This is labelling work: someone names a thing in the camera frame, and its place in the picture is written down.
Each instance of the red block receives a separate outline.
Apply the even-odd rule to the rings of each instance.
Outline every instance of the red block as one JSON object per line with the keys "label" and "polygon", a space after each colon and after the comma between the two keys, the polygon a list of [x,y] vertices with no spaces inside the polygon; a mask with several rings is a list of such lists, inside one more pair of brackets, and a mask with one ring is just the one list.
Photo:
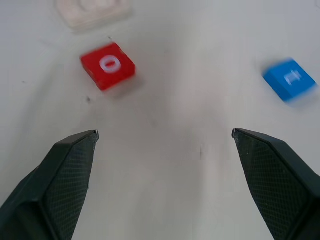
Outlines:
{"label": "red block", "polygon": [[132,77],[136,66],[114,42],[80,57],[83,68],[101,91]]}

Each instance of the white table surface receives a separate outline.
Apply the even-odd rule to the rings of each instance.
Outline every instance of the white table surface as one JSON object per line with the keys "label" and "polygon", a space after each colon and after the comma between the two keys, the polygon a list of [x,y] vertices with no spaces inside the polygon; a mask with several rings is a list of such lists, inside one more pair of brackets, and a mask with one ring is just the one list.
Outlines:
{"label": "white table surface", "polygon": [[[51,0],[0,2],[0,204],[54,143],[98,129],[73,239],[273,239],[231,132],[282,139],[320,174],[318,96],[287,105],[261,77],[293,57],[319,83],[320,8],[133,0],[133,9],[74,34]],[[101,93],[79,56],[108,37],[136,64],[139,84]]]}

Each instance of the cube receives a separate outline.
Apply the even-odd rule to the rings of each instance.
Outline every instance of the cube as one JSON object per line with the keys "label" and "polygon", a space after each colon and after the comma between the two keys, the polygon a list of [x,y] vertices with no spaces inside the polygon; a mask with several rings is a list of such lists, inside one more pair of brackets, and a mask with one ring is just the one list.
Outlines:
{"label": "cube", "polygon": [[289,101],[317,86],[292,58],[267,69],[263,78],[283,101]]}
{"label": "cube", "polygon": [[136,73],[136,66],[114,42],[80,57],[83,68],[97,87],[107,90]]}

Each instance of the blue block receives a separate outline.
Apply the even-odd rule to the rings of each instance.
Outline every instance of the blue block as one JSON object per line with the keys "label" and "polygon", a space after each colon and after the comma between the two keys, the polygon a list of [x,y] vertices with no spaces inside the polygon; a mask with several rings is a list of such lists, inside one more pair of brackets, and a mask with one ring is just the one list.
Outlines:
{"label": "blue block", "polygon": [[289,101],[317,86],[292,58],[267,69],[263,78],[283,101]]}

